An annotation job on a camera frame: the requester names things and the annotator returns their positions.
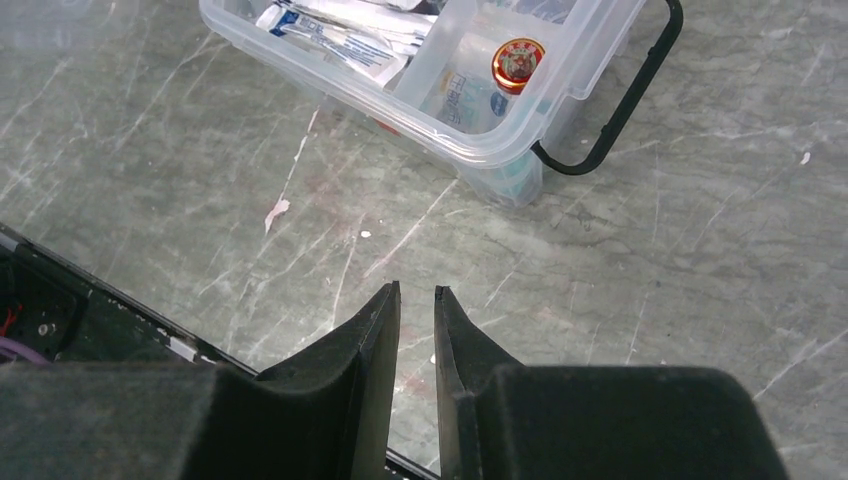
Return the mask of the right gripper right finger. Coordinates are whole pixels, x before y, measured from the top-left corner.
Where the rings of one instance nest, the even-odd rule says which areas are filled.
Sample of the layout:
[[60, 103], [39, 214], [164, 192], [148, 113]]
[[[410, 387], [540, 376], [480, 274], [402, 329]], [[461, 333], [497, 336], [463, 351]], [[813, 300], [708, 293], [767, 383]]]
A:
[[784, 479], [751, 396], [679, 366], [539, 366], [435, 290], [444, 479]]

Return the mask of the teal packaged item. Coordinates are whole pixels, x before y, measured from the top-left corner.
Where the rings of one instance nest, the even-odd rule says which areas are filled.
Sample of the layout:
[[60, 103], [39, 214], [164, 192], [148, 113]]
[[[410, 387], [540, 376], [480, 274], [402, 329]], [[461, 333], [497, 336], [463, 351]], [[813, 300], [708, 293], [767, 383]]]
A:
[[417, 54], [438, 14], [428, 1], [272, 1], [255, 25], [304, 39], [384, 87]]

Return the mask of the clear medicine kit box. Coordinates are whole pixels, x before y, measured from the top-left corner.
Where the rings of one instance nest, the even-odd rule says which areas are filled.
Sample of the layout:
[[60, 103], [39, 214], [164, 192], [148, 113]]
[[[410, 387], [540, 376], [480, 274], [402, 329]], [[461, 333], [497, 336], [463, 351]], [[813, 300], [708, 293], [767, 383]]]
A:
[[203, 1], [204, 23], [287, 80], [520, 208], [543, 172], [594, 171], [675, 44], [679, 2], [591, 149], [560, 149], [640, 1]]

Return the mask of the clear divided organizer tray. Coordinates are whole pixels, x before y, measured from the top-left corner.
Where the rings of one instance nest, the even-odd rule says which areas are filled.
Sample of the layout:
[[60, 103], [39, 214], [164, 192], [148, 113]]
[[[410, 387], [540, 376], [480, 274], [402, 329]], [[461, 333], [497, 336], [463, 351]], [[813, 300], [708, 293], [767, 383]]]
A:
[[[333, 98], [427, 154], [486, 169], [568, 129], [641, 7], [613, 1], [528, 7], [451, 1], [417, 54], [384, 87], [304, 39], [262, 32], [255, 25], [265, 8], [261, 1], [203, 1], [199, 10], [212, 31], [287, 80]], [[522, 37], [538, 41], [546, 53], [527, 87], [510, 95], [497, 87], [490, 63], [501, 45]], [[466, 134], [420, 109], [448, 69], [485, 78], [510, 98], [511, 108], [496, 128]]]

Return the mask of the small red balm tin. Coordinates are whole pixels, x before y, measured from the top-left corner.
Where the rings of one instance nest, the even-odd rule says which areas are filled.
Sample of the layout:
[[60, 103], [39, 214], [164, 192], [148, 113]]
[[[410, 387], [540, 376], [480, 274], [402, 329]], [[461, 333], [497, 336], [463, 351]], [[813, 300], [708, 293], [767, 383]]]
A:
[[542, 44], [531, 38], [515, 38], [501, 45], [491, 61], [497, 87], [510, 95], [519, 95], [545, 53]]

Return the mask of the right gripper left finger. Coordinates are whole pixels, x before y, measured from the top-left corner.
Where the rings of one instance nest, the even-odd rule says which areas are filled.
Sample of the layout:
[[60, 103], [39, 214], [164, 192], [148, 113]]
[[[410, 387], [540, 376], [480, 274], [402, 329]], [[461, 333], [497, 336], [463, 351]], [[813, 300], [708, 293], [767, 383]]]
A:
[[224, 364], [1, 369], [5, 479], [384, 479], [398, 282], [256, 375]]

